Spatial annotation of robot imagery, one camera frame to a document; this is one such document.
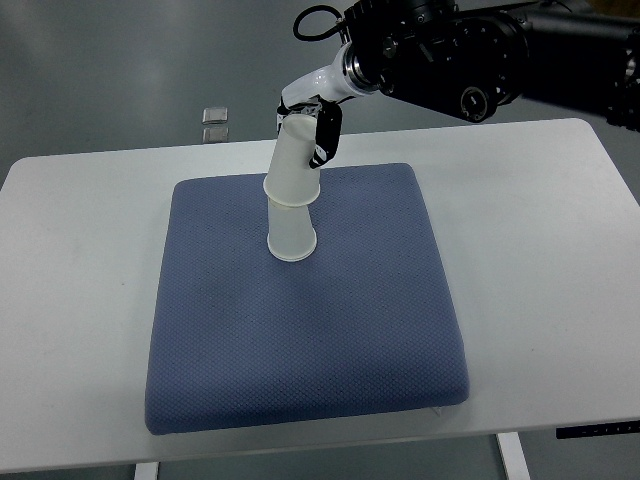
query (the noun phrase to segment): white table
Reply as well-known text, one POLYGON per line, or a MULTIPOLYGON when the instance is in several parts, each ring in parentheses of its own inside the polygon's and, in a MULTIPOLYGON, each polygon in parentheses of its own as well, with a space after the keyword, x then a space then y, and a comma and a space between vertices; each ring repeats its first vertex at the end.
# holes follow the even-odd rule
POLYGON ((0 472, 640 418, 640 208, 578 120, 344 136, 411 164, 471 395, 430 409, 153 437, 149 338, 174 185, 274 141, 28 158, 0 191, 0 472))

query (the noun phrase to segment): black cable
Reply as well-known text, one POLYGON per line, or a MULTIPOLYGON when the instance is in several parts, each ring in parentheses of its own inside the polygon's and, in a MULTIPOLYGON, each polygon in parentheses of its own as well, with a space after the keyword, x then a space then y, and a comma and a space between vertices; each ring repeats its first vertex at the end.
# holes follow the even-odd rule
POLYGON ((342 19, 342 14, 330 5, 314 5, 313 7, 309 7, 306 10, 303 10, 300 13, 300 15, 296 17, 295 22, 293 22, 293 35, 298 40, 302 40, 303 42, 318 42, 320 40, 325 40, 335 35, 336 33, 340 32, 344 28, 344 25, 337 24, 336 26, 330 28, 326 32, 320 33, 318 35, 303 35, 302 33, 300 33, 300 23, 302 22, 302 20, 307 18, 310 14, 315 12, 329 12, 335 15, 336 20, 342 19))

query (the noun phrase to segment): blue foam pad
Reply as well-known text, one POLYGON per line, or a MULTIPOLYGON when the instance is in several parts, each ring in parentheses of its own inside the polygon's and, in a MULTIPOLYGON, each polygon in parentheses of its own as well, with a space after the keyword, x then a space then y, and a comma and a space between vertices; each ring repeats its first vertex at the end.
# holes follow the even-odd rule
POLYGON ((405 164, 326 169, 318 247, 268 251, 263 175, 175 188, 146 390, 154 434, 452 405, 469 384, 405 164))

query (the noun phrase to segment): white paper cup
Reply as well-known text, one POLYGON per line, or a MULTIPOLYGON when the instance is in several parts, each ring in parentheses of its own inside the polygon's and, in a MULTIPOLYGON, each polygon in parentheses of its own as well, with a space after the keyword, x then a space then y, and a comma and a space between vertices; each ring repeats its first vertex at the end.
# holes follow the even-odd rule
POLYGON ((311 225, 309 208, 286 207, 269 199, 269 235, 267 245, 274 257, 285 262, 297 262, 313 253, 316 231, 311 225))
POLYGON ((273 151, 264 191, 287 207, 300 207, 320 195, 320 169, 309 167, 316 146, 316 119, 309 115, 285 117, 273 151))

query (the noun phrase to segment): gray floor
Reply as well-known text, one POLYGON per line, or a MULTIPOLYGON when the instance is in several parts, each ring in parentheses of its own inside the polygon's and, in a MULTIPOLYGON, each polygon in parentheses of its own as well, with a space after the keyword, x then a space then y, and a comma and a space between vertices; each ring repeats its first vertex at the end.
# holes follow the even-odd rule
MULTIPOLYGON (((296 14, 315 3, 0 0, 0 184, 26 156, 198 144, 207 106, 229 107, 231 141, 274 138, 283 86, 329 63, 338 47, 293 38, 296 14)), ((344 133, 463 124, 379 94, 347 103, 344 114, 344 133)), ((491 122, 575 116, 593 126, 640 199, 640 134, 527 100, 491 122)), ((640 478, 638 434, 557 441, 544 431, 522 443, 533 478, 640 478)), ((498 458, 492 438, 478 437, 165 464, 161 478, 502 478, 498 458)), ((124 466, 3 478, 132 476, 124 466)))

